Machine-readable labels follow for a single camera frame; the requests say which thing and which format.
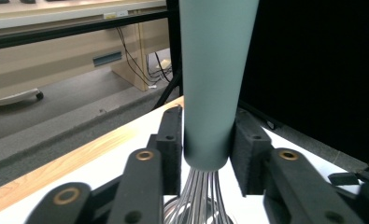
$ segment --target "wire bundle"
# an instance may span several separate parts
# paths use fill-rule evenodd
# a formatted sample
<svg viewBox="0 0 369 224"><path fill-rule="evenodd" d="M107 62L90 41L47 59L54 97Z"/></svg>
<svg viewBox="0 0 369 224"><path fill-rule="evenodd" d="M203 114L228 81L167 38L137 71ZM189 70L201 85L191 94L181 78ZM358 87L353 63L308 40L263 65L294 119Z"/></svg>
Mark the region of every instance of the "wire bundle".
<svg viewBox="0 0 369 224"><path fill-rule="evenodd" d="M164 224L228 224L221 197L219 172L191 168L181 197L164 208Z"/></svg>
<svg viewBox="0 0 369 224"><path fill-rule="evenodd" d="M149 56L147 55L146 56L146 61L147 61L147 69L148 69L148 72L149 72L149 77L153 77L153 78L156 78L157 79L149 79L148 76L146 76L146 74L144 74L143 70L140 68L140 66L138 65L138 63L135 61L135 59L132 57L131 53L129 52L129 50L127 49L126 47L126 42L125 42L125 37L123 36L123 32L122 32L122 29L120 27L117 27L117 31L118 31L118 34L120 35L120 39L121 39L121 42L122 42L122 45L123 45L123 48L125 49L125 55L126 55L126 62L128 63L129 67L131 68L131 70L138 76L140 77L140 79L146 84L146 85L155 85L157 82L159 82L160 80L164 80L166 82L170 82L170 80L167 78L167 74L169 74L170 72L172 72L172 68L171 66L169 66L168 68L166 68L165 70L162 69L161 67L161 61L159 59L159 56L158 54L155 52L155 57L158 61L158 65L160 66L160 70L156 71L156 72L152 72L150 73L149 72ZM139 69L139 71L141 72L141 76L140 74L138 74L135 69L132 67L132 65L129 63L129 59L131 59L131 61L135 64L135 66Z"/></svg>

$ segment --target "black metal bracket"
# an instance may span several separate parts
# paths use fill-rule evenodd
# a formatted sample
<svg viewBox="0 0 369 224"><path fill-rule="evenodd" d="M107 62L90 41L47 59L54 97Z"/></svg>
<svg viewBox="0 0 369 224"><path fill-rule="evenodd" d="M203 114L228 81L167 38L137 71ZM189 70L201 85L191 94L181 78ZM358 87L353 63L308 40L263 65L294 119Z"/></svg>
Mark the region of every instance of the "black metal bracket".
<svg viewBox="0 0 369 224"><path fill-rule="evenodd" d="M359 180L369 182L369 164L364 170L356 173L337 173L329 175L329 180L334 186L359 185Z"/></svg>
<svg viewBox="0 0 369 224"><path fill-rule="evenodd" d="M123 175L95 190L84 183L61 185L26 223L163 223L163 196L180 190L181 113L180 106L164 112L158 134L129 156Z"/></svg>
<svg viewBox="0 0 369 224"><path fill-rule="evenodd" d="M169 18L178 13L174 9L158 10L150 13L116 18L106 21L84 22L74 25L59 26L34 31L19 32L9 35L0 35L0 49L15 47L24 44L52 40L55 38L67 37L71 35L81 35L89 32L111 29L119 26L130 25L142 21L154 21Z"/></svg>
<svg viewBox="0 0 369 224"><path fill-rule="evenodd" d="M329 185L300 152L273 149L246 111L236 115L231 162L243 195L264 194L273 224L369 223L368 185L357 196Z"/></svg>

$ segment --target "gray floor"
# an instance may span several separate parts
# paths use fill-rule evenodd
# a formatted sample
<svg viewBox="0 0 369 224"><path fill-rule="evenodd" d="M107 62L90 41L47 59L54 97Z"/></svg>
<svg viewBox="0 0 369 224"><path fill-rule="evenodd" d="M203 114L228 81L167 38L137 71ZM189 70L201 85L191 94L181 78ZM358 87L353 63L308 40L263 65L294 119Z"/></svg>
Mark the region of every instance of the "gray floor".
<svg viewBox="0 0 369 224"><path fill-rule="evenodd" d="M160 58L169 58L168 50ZM155 70L152 55L149 64ZM160 81L157 89L142 92L103 68L40 88L41 101L1 106L0 186L150 112L166 85ZM177 90L171 99L176 97ZM274 132L349 171L365 167L290 127Z"/></svg>

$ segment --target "metal wire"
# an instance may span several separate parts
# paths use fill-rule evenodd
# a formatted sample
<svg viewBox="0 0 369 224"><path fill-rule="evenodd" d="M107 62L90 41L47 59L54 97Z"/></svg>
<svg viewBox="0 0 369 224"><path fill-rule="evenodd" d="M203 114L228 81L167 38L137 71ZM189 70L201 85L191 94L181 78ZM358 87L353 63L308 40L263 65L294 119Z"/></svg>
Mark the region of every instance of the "metal wire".
<svg viewBox="0 0 369 224"><path fill-rule="evenodd" d="M191 168L181 197L167 203L164 224L231 224L220 191L219 172Z"/></svg>

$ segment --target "wooden table edge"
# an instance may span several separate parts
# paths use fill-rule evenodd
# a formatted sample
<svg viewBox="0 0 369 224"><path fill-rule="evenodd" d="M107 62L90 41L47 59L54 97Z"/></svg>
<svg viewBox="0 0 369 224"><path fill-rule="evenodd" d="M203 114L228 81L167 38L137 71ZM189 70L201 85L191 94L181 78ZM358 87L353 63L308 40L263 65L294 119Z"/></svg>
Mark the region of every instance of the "wooden table edge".
<svg viewBox="0 0 369 224"><path fill-rule="evenodd" d="M48 184L56 181L64 175L67 175L88 162L97 159L111 149L128 142L131 139L131 136L137 134L138 128L136 128L136 126L138 123L142 123L142 121L152 117L159 117L161 119L162 114L166 109L177 105L184 106L183 97L179 97L176 100L140 117L139 119L135 119L122 125L118 129L111 131L110 133L106 133L90 143L0 187L0 212L5 208L10 207L12 204L28 197L32 193L46 187Z"/></svg>

